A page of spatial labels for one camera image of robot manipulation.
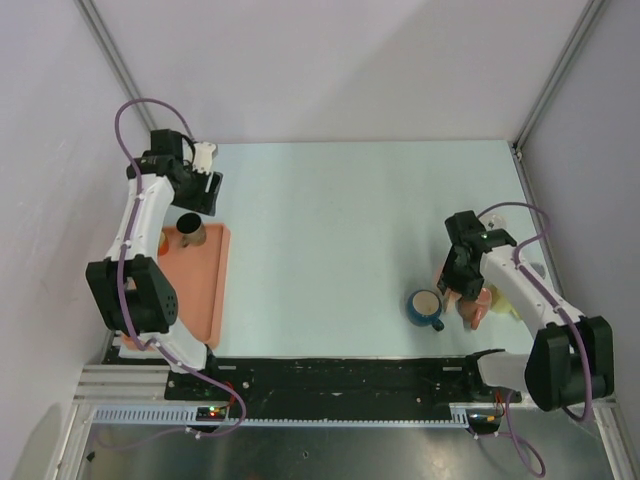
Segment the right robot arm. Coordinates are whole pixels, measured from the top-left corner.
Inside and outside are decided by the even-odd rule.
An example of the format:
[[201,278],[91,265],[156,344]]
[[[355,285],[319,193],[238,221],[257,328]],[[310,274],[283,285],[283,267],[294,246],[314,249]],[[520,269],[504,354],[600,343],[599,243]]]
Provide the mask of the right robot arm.
[[486,400],[498,387],[528,393],[543,411],[566,410],[614,392],[611,325],[588,317],[548,286],[521,255],[522,246],[503,229],[489,230],[474,211],[445,221],[451,247],[437,280],[470,323],[486,306],[488,287],[502,293],[520,316],[533,344],[529,354],[486,350],[471,357],[476,367],[462,376],[464,393]]

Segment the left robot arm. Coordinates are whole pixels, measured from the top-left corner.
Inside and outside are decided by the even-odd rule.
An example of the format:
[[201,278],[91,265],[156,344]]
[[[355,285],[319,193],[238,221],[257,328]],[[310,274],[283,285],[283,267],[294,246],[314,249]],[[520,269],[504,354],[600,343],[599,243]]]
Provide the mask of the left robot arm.
[[170,129],[155,130],[151,146],[126,169],[128,197],[115,239],[85,277],[106,327],[129,337],[143,352],[154,348],[172,370],[185,373],[201,399],[221,389],[220,372],[206,365],[208,348],[179,316],[178,293],[158,264],[168,210],[183,210],[181,223],[198,229],[215,212],[221,173],[213,168],[218,147],[194,142]]

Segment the orange mug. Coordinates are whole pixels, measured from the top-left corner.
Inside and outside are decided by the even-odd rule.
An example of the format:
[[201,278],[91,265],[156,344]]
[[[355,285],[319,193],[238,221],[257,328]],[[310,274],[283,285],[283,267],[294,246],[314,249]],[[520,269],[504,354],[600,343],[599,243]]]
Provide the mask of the orange mug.
[[164,231],[160,232],[160,236],[159,236],[159,242],[158,242],[158,248],[157,248],[157,255],[159,257],[164,256],[168,253],[169,251],[169,240],[168,237],[166,235],[166,233]]

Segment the dark brown mug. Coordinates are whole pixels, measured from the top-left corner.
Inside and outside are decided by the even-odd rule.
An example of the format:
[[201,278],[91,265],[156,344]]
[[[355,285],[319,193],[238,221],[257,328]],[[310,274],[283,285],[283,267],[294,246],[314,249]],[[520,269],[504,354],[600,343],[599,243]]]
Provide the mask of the dark brown mug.
[[198,213],[185,213],[179,217],[176,229],[181,235],[181,246],[199,247],[206,242],[206,229]]

